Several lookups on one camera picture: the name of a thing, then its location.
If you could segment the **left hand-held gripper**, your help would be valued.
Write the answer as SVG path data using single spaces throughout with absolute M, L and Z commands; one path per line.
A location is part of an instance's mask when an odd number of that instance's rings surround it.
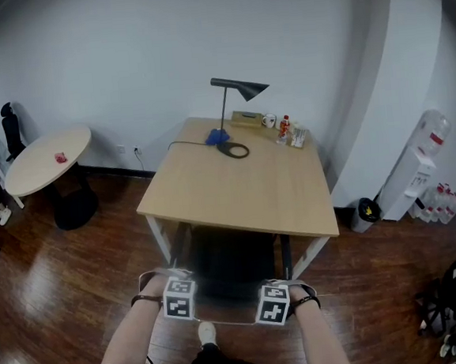
M 194 320 L 194 297 L 197 284 L 189 270 L 181 268 L 158 268 L 140 275 L 138 286 L 142 291 L 146 284 L 156 275 L 161 274 L 168 278 L 163 290 L 162 301 L 164 316 L 166 318 L 193 321 Z

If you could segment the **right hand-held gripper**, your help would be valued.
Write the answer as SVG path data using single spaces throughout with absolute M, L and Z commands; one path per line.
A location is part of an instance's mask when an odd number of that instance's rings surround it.
M 291 303 L 289 288 L 296 285 L 303 287 L 310 295 Z M 302 280 L 266 281 L 259 289 L 258 298 L 258 309 L 255 315 L 257 325 L 285 325 L 287 319 L 295 313 L 298 306 L 309 301 L 318 303 L 316 290 Z

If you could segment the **person's left hand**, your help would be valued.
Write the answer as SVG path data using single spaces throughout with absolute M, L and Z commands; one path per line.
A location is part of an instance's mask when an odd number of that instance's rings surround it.
M 163 292 L 168 279 L 164 276 L 154 276 L 142 289 L 142 295 L 149 297 L 163 297 Z

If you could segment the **person's right hand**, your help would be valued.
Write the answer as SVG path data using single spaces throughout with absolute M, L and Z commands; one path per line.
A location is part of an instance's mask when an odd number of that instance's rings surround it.
M 289 288 L 289 297 L 291 303 L 297 302 L 309 295 L 310 294 L 301 286 L 295 285 Z

